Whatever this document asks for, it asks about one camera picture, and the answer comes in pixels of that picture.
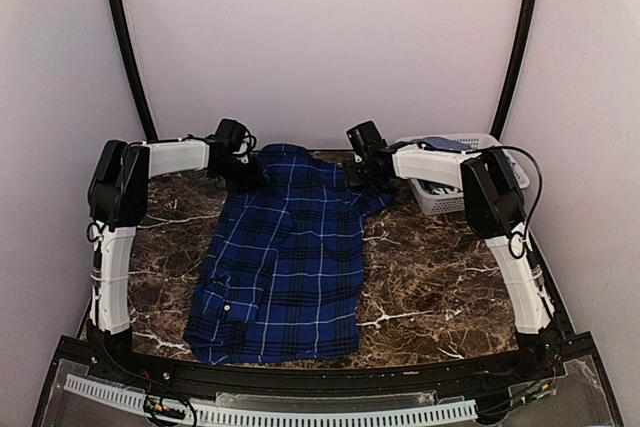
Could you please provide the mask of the blue plaid long sleeve shirt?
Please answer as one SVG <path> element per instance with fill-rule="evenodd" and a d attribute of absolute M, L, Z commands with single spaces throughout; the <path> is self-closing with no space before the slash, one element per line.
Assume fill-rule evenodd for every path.
<path fill-rule="evenodd" d="M 351 188 L 341 167 L 291 144 L 268 145 L 255 159 L 263 186 L 227 197 L 185 342 L 211 365 L 355 352 L 365 222 L 392 203 L 394 188 Z"/>

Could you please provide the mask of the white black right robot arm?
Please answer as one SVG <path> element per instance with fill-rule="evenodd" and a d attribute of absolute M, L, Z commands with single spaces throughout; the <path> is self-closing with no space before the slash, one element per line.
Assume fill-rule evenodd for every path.
<path fill-rule="evenodd" d="M 494 256 L 512 303 L 522 350 L 511 357 L 510 371 L 521 381 L 534 379 L 547 367 L 549 351 L 559 345 L 561 334 L 531 247 L 524 195 L 505 155 L 507 148 L 454 151 L 408 142 L 389 145 L 383 139 L 350 143 L 354 159 L 345 170 L 351 187 L 398 178 L 462 191 L 467 224 Z"/>

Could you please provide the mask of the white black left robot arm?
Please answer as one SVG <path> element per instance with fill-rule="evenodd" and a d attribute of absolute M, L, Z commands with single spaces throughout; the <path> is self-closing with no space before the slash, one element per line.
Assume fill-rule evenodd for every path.
<path fill-rule="evenodd" d="M 106 349 L 101 364 L 120 383 L 134 382 L 141 374 L 140 359 L 129 352 L 128 281 L 133 241 L 147 213 L 149 181 L 188 171 L 204 171 L 240 190 L 261 181 L 251 158 L 255 137 L 229 119 L 223 122 L 229 126 L 204 138 L 110 140 L 103 148 L 87 194 L 91 222 L 86 237 L 93 247 L 87 335 Z"/>

